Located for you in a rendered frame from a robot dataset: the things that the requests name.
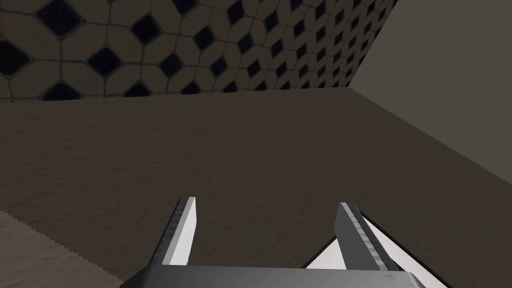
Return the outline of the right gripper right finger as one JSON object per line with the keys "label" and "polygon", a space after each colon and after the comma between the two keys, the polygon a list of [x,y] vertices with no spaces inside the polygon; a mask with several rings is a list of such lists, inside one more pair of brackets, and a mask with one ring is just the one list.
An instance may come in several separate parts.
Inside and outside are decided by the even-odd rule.
{"label": "right gripper right finger", "polygon": [[354,204],[338,204],[334,231],[348,270],[399,270]]}

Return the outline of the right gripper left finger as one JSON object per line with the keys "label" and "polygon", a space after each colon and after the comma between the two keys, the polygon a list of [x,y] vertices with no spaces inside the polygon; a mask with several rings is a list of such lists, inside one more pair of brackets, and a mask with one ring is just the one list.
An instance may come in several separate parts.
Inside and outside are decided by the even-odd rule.
{"label": "right gripper left finger", "polygon": [[186,266],[189,261],[196,226],[196,198],[192,196],[180,198],[149,260],[149,264]]}

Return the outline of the white flat black-edged object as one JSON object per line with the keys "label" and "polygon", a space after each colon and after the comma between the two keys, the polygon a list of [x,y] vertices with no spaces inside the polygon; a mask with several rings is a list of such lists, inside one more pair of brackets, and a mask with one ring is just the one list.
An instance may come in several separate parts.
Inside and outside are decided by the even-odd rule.
{"label": "white flat black-edged object", "polygon": [[[379,241],[383,250],[394,262],[394,266],[401,270],[412,273],[423,284],[425,288],[454,288],[444,280],[432,268],[428,267],[418,256],[409,251],[403,244],[385,231],[377,222],[368,217],[363,211],[360,214],[365,219],[366,226],[371,229],[373,235]],[[312,258],[303,266],[303,269],[347,269],[351,260],[347,256],[354,256],[347,248],[340,248],[339,239],[334,236],[322,246]]]}

